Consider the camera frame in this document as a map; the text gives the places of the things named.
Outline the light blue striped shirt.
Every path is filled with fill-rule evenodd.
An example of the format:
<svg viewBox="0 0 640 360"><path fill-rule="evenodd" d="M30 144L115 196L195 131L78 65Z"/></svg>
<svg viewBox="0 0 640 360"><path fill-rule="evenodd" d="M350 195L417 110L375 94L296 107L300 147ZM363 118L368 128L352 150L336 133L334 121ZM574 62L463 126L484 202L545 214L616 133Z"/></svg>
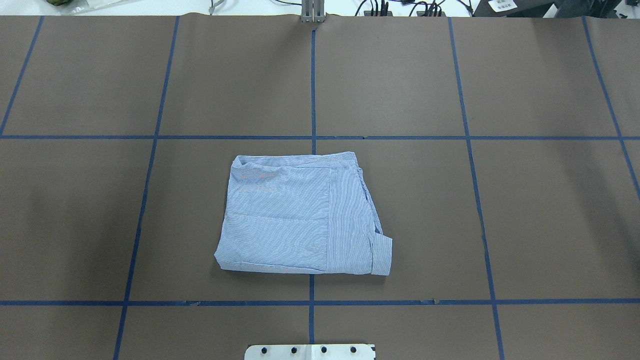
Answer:
<svg viewBox="0 0 640 360"><path fill-rule="evenodd" d="M214 258L224 271L388 276L393 240L354 152L238 155Z"/></svg>

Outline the black box with label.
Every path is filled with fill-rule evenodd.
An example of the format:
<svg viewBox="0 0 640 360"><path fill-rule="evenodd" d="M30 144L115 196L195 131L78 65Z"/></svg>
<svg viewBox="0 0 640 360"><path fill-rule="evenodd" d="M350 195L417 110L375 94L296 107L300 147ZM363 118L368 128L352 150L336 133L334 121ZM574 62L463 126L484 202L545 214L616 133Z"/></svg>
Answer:
<svg viewBox="0 0 640 360"><path fill-rule="evenodd" d="M480 0L473 18L542 18L554 0Z"/></svg>

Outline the clear plastic bag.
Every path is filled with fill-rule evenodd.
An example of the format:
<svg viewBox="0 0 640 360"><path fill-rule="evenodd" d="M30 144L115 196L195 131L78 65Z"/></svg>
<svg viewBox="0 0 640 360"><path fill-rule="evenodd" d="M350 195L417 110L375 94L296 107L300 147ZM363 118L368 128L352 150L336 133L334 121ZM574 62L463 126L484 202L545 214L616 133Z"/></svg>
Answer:
<svg viewBox="0 0 640 360"><path fill-rule="evenodd" d="M73 0L67 7L69 14L80 14L120 4L123 0Z"/></svg>

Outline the green fabric pouch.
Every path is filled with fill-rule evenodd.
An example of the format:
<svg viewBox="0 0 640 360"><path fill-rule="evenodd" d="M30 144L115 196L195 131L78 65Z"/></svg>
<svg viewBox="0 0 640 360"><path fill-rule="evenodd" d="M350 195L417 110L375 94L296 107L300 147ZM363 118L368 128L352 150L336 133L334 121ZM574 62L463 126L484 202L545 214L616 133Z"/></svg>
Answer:
<svg viewBox="0 0 640 360"><path fill-rule="evenodd" d="M46 2L49 5L52 5L54 7L61 7L61 6L71 6L71 5L75 5L78 1L77 0L46 0Z"/></svg>

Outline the aluminium frame post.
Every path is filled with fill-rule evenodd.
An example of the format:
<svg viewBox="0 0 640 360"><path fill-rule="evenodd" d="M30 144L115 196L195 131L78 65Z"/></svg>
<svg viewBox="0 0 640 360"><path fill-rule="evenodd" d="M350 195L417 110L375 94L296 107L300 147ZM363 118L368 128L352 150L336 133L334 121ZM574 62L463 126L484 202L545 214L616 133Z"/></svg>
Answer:
<svg viewBox="0 0 640 360"><path fill-rule="evenodd" d="M301 0L302 23L323 23L325 19L325 0Z"/></svg>

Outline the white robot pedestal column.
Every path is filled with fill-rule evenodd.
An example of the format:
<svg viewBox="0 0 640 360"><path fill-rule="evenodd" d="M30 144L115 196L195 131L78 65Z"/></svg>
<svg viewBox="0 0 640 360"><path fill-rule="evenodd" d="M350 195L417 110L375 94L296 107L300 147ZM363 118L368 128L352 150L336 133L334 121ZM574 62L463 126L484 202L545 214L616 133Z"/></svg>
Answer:
<svg viewBox="0 0 640 360"><path fill-rule="evenodd" d="M245 360L375 360L374 344L256 344L247 347Z"/></svg>

